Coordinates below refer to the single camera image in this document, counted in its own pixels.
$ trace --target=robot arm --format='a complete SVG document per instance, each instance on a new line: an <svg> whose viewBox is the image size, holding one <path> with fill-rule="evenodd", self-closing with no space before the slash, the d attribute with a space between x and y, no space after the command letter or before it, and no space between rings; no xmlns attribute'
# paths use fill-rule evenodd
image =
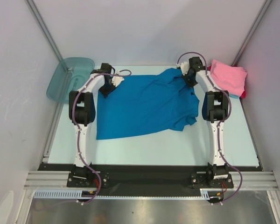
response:
<svg viewBox="0 0 280 224"><path fill-rule="evenodd" d="M224 156L223 130L224 122L228 114L228 99L219 91L220 88L215 84L210 72L205 72L205 67L199 57L189 59L189 62L183 62L177 65L182 70L182 78L191 88L200 84L205 97L203 101L202 116L206 120L210 134L210 157L208 172L210 180L226 179L228 169L225 161L221 158L220 150ZM218 142L218 127L221 134L219 135L220 148Z"/></svg>
<svg viewBox="0 0 280 224"><path fill-rule="evenodd" d="M76 158L74 165L76 167L84 167L85 164L81 161L79 154L83 160L89 165L92 163L92 158L97 147L97 115L96 108L98 106L98 91L105 97L124 80L123 77L118 76L104 76L101 73L110 74L112 66L103 63L101 68L94 70L88 79L86 86L81 87L77 91L70 92L70 108L69 116L72 120L72 110L75 98L79 92L82 92L78 98L77 106L75 107L75 121L79 124L75 125L76 139L78 139L78 146L76 145Z"/></svg>

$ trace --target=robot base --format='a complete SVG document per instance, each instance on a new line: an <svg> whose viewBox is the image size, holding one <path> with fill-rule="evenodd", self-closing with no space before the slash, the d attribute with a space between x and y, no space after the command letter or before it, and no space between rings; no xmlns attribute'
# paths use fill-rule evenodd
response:
<svg viewBox="0 0 280 224"><path fill-rule="evenodd" d="M225 183L228 189L234 188L231 174L226 179L211 180L207 174L191 174L191 187L193 189L213 188L222 189L222 183Z"/></svg>

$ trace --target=white table surface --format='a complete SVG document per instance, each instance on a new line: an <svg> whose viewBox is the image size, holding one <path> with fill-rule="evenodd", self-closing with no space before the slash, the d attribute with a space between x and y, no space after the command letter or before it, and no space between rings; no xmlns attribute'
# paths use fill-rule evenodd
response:
<svg viewBox="0 0 280 224"><path fill-rule="evenodd" d="M171 66L115 66L130 69L133 75L157 75ZM93 164L121 165L207 165L210 153L209 132L201 115L204 92L199 85L195 93L200 100L199 116L183 132L165 130L158 133L111 140L99 140ZM224 126L227 161L235 166L258 166L258 159L239 99L231 98L232 113ZM63 106L48 163L74 163L76 137L69 119L69 107Z"/></svg>

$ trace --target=pink cloth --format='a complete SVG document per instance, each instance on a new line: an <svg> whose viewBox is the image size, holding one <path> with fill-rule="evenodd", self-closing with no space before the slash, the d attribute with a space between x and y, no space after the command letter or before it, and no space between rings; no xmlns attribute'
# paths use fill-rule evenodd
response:
<svg viewBox="0 0 280 224"><path fill-rule="evenodd" d="M247 72L242 67L231 67L214 59L210 75L221 89L230 94L240 97L244 92Z"/></svg>

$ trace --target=white wall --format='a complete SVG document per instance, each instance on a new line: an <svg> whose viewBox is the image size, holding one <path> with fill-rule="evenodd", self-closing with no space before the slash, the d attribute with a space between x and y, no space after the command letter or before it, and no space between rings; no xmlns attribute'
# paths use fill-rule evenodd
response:
<svg viewBox="0 0 280 224"><path fill-rule="evenodd" d="M231 64L264 0L35 0L64 58L174 65L198 51Z"/></svg>
<svg viewBox="0 0 280 224"><path fill-rule="evenodd" d="M239 66L248 71L244 107L260 158L280 188L280 0L273 1Z"/></svg>
<svg viewBox="0 0 280 224"><path fill-rule="evenodd" d="M53 115L46 89L57 66L24 0L0 0L0 200L18 205Z"/></svg>

